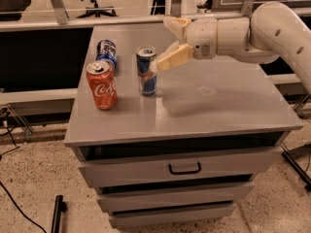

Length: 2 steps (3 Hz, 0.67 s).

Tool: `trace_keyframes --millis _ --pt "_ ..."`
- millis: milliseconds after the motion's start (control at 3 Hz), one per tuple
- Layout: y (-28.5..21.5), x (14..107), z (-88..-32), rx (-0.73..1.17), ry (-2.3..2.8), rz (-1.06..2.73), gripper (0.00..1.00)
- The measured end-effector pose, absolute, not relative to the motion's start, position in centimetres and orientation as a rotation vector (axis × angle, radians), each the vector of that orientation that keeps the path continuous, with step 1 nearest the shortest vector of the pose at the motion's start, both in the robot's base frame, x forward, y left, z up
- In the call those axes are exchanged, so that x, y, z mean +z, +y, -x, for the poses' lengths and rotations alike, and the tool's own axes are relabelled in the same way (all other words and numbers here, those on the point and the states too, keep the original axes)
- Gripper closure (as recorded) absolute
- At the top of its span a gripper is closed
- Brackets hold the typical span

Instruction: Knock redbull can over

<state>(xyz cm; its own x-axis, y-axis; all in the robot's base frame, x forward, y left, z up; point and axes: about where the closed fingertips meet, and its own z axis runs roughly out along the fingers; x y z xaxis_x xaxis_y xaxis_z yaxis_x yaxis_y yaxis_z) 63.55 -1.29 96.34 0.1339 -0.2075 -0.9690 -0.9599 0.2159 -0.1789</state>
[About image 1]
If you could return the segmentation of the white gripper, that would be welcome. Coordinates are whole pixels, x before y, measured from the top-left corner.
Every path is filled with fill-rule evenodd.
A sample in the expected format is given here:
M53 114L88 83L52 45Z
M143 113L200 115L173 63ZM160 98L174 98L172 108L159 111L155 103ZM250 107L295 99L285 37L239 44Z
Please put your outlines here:
M214 18L201 18L191 22L184 17L164 17L163 24L179 39L185 37L187 29L187 44L180 45L179 42L175 42L153 60L154 73L183 65L193 57L211 59L216 55L217 21Z

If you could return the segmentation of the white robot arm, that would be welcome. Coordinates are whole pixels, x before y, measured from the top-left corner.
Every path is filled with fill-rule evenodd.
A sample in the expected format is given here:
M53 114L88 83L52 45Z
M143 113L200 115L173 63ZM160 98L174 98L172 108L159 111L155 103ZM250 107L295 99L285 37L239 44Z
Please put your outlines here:
M217 55L256 64L282 58L311 92L311 31L282 3L264 3L250 17L165 17L163 24L178 41L152 61L154 73Z

